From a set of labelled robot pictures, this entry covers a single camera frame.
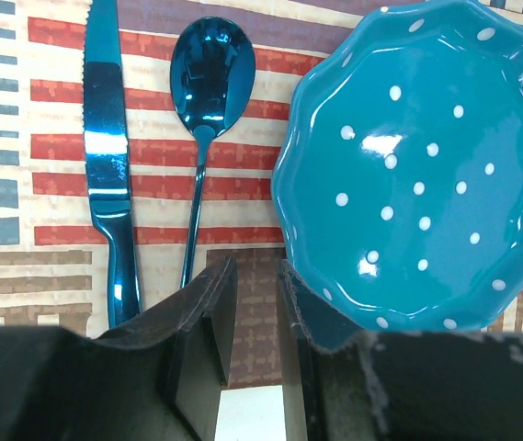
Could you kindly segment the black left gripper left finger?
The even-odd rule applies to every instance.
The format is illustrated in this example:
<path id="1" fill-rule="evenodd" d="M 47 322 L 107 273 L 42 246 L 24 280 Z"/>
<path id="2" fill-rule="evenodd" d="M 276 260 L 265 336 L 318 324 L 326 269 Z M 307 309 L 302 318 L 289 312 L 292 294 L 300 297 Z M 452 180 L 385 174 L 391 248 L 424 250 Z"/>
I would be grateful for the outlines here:
<path id="1" fill-rule="evenodd" d="M 0 327 L 0 440 L 212 440 L 236 293 L 226 256 L 96 339 Z"/>

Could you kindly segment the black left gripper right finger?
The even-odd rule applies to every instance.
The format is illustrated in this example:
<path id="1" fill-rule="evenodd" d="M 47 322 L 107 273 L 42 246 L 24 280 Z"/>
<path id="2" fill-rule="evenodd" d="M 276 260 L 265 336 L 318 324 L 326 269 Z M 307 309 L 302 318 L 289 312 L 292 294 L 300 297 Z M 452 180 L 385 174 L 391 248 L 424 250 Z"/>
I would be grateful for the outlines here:
<path id="1" fill-rule="evenodd" d="M 523 333 L 369 331 L 278 267 L 290 440 L 523 440 Z"/>

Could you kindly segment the striped patchwork placemat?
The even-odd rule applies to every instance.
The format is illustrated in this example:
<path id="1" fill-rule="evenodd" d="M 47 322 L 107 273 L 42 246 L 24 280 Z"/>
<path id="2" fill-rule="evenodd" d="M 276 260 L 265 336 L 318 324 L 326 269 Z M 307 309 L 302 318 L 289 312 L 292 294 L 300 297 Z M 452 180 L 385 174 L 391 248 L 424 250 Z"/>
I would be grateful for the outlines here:
<path id="1" fill-rule="evenodd" d="M 256 51 L 239 122 L 212 144 L 195 269 L 238 268 L 230 387 L 281 381 L 276 271 L 283 240 L 269 178 L 293 89 L 384 1 L 122 1 L 120 41 L 142 302 L 179 286 L 197 148 L 170 97 L 170 57 L 199 17 L 226 17 Z M 108 327 L 108 245 L 85 181 L 86 1 L 0 1 L 0 325 Z"/>

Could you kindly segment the blue polka dot plate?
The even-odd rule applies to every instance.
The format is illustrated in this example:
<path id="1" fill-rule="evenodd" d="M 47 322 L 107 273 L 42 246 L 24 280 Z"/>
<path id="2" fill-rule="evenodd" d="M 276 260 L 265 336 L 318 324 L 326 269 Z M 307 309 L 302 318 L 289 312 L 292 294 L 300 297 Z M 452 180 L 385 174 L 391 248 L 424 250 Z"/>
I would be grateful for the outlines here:
<path id="1" fill-rule="evenodd" d="M 523 289 L 523 27 L 369 13 L 296 86 L 271 193 L 293 268 L 359 326 L 492 324 Z"/>

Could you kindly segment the blue metallic knife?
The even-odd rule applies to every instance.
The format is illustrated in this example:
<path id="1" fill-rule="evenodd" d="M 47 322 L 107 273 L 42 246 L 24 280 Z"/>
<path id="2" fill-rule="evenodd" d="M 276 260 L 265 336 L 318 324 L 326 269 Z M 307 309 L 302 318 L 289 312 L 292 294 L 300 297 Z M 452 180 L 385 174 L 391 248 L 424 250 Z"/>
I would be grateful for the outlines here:
<path id="1" fill-rule="evenodd" d="M 94 227 L 108 241 L 108 326 L 142 312 L 131 213 L 129 140 L 117 3 L 92 2 L 83 71 L 85 171 Z"/>

